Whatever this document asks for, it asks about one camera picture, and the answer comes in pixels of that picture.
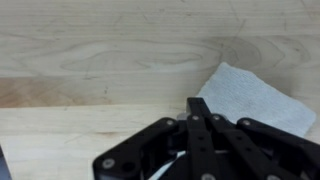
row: screw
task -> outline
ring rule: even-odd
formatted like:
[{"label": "screw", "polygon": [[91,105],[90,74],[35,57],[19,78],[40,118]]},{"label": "screw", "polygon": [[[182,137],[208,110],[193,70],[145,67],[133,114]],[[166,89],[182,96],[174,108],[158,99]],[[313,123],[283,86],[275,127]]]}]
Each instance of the screw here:
[{"label": "screw", "polygon": [[213,118],[214,120],[216,120],[216,121],[220,120],[220,116],[218,116],[218,115],[213,115],[212,118]]},{"label": "screw", "polygon": [[167,124],[168,124],[169,126],[171,126],[171,125],[173,124],[173,121],[172,121],[172,120],[168,120],[168,121],[167,121]]},{"label": "screw", "polygon": [[278,176],[270,174],[267,176],[267,180],[281,180],[281,179]]},{"label": "screw", "polygon": [[250,123],[250,121],[248,121],[248,120],[244,120],[244,121],[243,121],[243,124],[249,126],[251,123]]},{"label": "screw", "polygon": [[195,120],[195,121],[198,121],[199,117],[198,116],[192,116],[192,119]]},{"label": "screw", "polygon": [[216,180],[216,178],[212,174],[206,173],[201,176],[201,180]]},{"label": "screw", "polygon": [[104,169],[110,169],[114,166],[116,162],[114,161],[114,159],[105,159],[103,162],[102,162],[102,167]]}]

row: wood grain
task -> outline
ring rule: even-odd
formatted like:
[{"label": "wood grain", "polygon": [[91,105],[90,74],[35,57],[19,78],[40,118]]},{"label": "wood grain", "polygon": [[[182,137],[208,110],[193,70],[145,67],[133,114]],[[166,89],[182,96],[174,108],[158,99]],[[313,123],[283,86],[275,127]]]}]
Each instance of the wood grain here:
[{"label": "wood grain", "polygon": [[319,30],[318,0],[0,0],[13,178],[92,179],[94,157],[182,112],[223,61],[319,114]]},{"label": "wood grain", "polygon": [[319,97],[317,35],[21,44],[22,39],[0,49],[7,54],[0,65],[1,107],[184,102],[222,61],[253,71],[289,96]]},{"label": "wood grain", "polygon": [[0,141],[13,179],[88,180],[91,164],[183,104],[11,108],[0,110]]}]

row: wooden surface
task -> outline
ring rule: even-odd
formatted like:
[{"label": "wooden surface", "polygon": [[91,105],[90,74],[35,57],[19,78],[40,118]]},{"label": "wooden surface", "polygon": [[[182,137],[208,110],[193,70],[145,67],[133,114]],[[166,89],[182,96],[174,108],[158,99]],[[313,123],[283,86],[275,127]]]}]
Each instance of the wooden surface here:
[{"label": "wooden surface", "polygon": [[0,0],[0,143],[14,179],[91,179],[222,61],[319,114],[319,49],[318,0]]},{"label": "wooden surface", "polygon": [[319,31],[318,0],[0,0],[0,107],[184,102],[222,61],[311,98]]}]

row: paper towel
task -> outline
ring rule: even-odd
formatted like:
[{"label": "paper towel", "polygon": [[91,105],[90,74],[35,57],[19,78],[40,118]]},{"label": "paper towel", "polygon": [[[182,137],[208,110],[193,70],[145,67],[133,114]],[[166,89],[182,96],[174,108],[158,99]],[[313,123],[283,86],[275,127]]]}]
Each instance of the paper towel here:
[{"label": "paper towel", "polygon": [[297,136],[304,136],[316,114],[301,102],[269,86],[252,72],[222,63],[201,88],[212,113],[236,123],[249,117]]}]

